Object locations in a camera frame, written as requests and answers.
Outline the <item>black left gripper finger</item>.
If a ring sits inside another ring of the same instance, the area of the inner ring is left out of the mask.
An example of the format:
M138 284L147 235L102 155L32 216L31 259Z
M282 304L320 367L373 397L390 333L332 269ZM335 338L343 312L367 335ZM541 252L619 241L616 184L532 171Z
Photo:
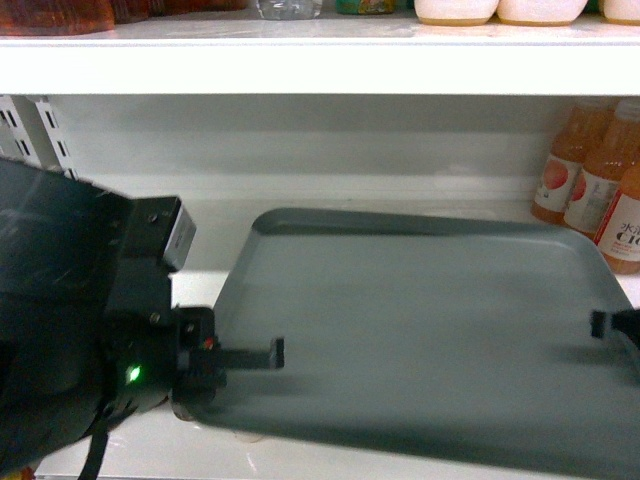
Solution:
M267 350L226 349L220 352L220 365L230 370L279 370L285 366L285 339L271 340Z

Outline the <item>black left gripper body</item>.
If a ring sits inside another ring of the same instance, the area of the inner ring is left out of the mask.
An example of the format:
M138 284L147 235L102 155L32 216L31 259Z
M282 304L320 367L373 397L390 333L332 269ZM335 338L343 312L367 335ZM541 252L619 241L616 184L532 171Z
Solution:
M176 307L176 376L171 390L172 403L211 403L227 384L220 365L221 347L216 334L215 314L204 306Z

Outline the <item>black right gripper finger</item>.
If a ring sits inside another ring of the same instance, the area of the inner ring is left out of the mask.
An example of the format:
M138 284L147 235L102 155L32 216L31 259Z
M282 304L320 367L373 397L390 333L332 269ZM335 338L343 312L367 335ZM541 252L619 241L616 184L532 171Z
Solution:
M621 334L635 350L639 349L639 310L617 312L594 310L590 315L591 336L604 339L613 333Z

